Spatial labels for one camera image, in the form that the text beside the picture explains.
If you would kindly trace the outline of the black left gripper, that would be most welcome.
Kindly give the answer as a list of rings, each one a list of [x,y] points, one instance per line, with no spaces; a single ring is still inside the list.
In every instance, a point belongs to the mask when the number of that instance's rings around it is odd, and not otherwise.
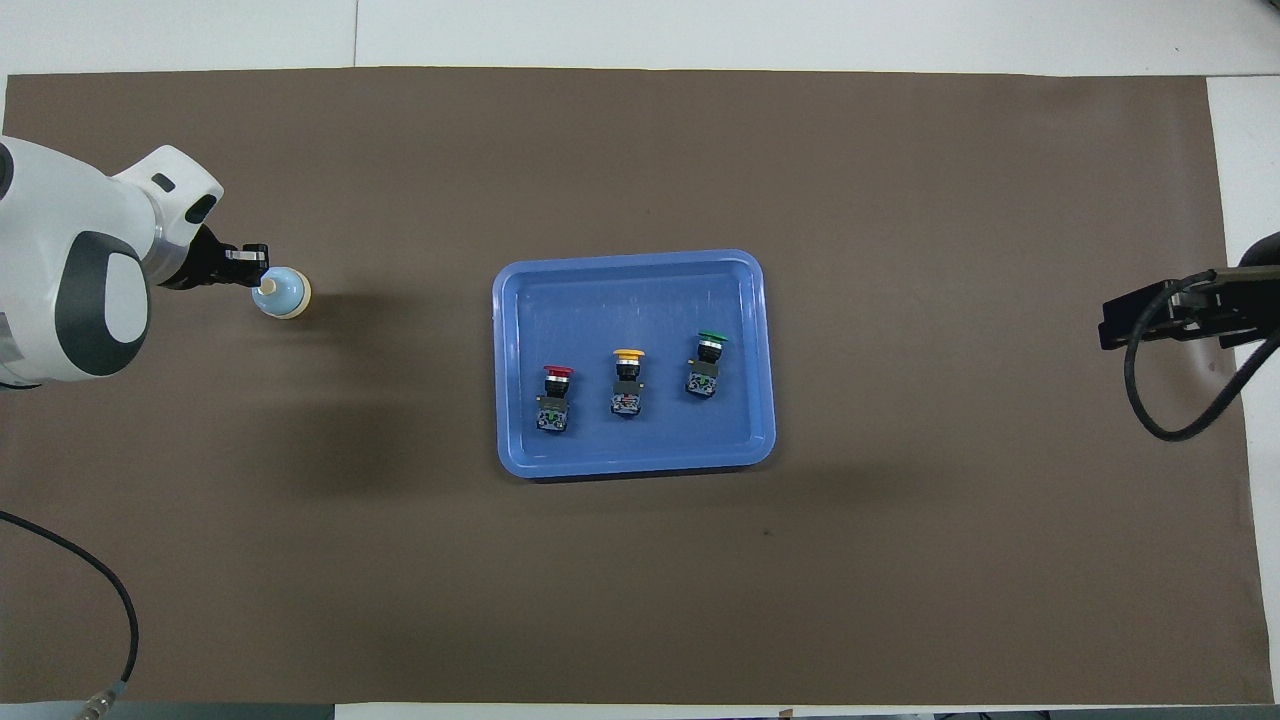
[[[187,246],[186,258],[178,269],[159,286],[166,290],[193,290],[209,284],[238,284],[257,288],[262,269],[270,266],[269,247],[265,243],[247,243],[237,249],[223,243],[207,227],[201,225]],[[238,251],[238,263],[230,256]]]

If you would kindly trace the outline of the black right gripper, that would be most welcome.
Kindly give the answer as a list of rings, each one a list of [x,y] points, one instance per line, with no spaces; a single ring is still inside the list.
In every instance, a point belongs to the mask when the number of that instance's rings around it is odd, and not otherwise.
[[[1157,306],[1140,340],[1216,338],[1222,348],[1262,340],[1277,329],[1279,233],[1254,242],[1236,266],[1213,269],[1213,279],[1181,290]],[[1100,348],[1125,347],[1140,314],[1175,279],[1157,281],[1103,304]]]

